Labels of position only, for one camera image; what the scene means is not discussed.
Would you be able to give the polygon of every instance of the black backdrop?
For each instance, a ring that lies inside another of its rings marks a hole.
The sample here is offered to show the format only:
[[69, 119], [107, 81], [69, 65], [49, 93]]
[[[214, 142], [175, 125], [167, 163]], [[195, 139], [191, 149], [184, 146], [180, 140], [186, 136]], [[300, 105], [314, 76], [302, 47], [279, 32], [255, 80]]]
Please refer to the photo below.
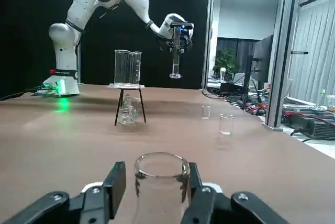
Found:
[[82, 37], [82, 82], [109, 84], [114, 81], [114, 50], [141, 51], [141, 83], [152, 87], [201, 88], [205, 52], [208, 0], [149, 0], [149, 16], [160, 27], [169, 13], [194, 23], [193, 48], [182, 55], [182, 78], [169, 78], [172, 56], [162, 52], [151, 30], [127, 6], [110, 11], [97, 10]]
[[0, 97], [40, 85], [55, 67], [48, 29], [72, 0], [0, 0]]
[[[72, 0], [0, 0], [0, 97], [40, 85], [55, 67], [49, 26], [65, 22]], [[160, 26], [169, 13], [195, 24], [193, 49], [181, 58], [180, 80], [172, 80], [172, 56], [159, 50], [151, 31], [128, 8], [102, 19], [97, 10], [82, 37], [82, 81], [114, 80], [114, 50], [142, 51], [141, 81], [146, 86], [200, 88], [206, 37], [207, 0], [150, 0], [150, 18]]]

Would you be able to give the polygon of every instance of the green plant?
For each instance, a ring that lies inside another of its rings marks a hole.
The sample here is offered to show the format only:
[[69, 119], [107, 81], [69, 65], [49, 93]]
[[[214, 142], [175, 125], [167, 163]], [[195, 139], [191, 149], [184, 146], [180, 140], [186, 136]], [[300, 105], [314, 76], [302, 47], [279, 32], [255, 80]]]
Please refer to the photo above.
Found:
[[228, 79], [232, 79], [233, 75], [240, 70], [240, 64], [232, 49], [222, 49], [222, 51], [218, 51], [215, 63], [216, 65], [213, 67], [214, 73], [220, 76], [220, 69], [224, 67], [226, 68], [226, 77], [228, 77]]

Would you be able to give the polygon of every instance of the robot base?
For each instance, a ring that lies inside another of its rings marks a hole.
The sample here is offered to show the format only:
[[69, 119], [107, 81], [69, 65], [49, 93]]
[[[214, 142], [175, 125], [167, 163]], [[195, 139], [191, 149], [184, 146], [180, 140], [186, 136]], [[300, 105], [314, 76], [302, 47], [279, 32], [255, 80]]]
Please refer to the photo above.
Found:
[[78, 82], [71, 76], [50, 76], [43, 82], [49, 90], [38, 90], [36, 96], [69, 97], [79, 95]]

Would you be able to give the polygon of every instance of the computer monitor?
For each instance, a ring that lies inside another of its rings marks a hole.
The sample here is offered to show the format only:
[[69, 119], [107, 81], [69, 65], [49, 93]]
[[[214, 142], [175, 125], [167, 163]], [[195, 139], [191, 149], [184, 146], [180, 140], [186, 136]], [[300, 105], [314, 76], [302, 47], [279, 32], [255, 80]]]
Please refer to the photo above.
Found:
[[255, 44], [251, 76], [258, 81], [258, 87], [263, 88], [269, 75], [273, 35], [258, 41]]

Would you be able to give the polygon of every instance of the brown table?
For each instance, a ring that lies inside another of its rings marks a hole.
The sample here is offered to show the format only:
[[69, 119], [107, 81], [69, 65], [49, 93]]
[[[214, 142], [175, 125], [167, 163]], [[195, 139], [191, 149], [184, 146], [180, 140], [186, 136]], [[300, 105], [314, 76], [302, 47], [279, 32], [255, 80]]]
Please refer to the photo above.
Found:
[[[116, 161], [126, 161], [127, 190], [113, 223], [131, 223], [132, 165], [153, 151], [196, 162], [203, 181], [221, 185], [226, 195], [254, 192], [290, 223], [335, 221], [335, 161], [284, 133], [267, 131], [257, 117], [200, 91], [146, 88], [147, 124], [139, 117], [136, 125], [114, 126], [119, 90], [97, 85], [80, 90], [72, 98], [26, 94], [0, 102], [0, 221], [47, 192], [74, 196], [102, 181]], [[209, 120], [201, 119], [202, 104], [213, 107]], [[219, 136], [220, 113], [235, 115], [232, 137]]]

